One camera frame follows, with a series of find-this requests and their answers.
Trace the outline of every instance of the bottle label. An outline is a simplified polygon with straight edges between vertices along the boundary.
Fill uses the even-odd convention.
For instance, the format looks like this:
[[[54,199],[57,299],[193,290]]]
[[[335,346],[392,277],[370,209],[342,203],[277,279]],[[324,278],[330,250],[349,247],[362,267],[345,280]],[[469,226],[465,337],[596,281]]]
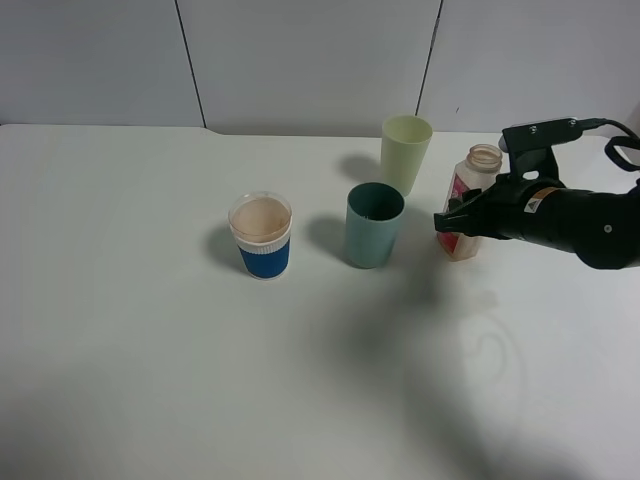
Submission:
[[[462,194],[466,191],[469,190],[469,187],[467,186],[466,183],[464,183],[462,181],[462,179],[456,174],[453,177],[453,185],[451,186],[451,195],[449,196],[449,198],[447,199],[447,204],[444,206],[445,211],[448,212],[449,211],[449,199],[451,198],[462,198]],[[456,246],[458,245],[458,241],[460,240],[460,234],[459,233],[452,233],[452,232],[447,232],[447,233],[441,233],[438,232],[438,240],[440,240],[440,243],[442,244],[442,246],[450,253],[453,254],[453,252],[456,249]]]

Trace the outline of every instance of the table surface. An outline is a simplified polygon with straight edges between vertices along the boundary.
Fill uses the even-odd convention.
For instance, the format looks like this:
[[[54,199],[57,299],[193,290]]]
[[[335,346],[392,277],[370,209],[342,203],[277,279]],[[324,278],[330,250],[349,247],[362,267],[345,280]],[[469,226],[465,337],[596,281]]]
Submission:
[[[634,478],[638,270],[434,242],[455,163],[436,133],[392,259],[341,258],[379,140],[197,128],[0,128],[2,478]],[[633,177],[585,137],[567,185]],[[273,190],[290,265],[249,277],[226,214]]]

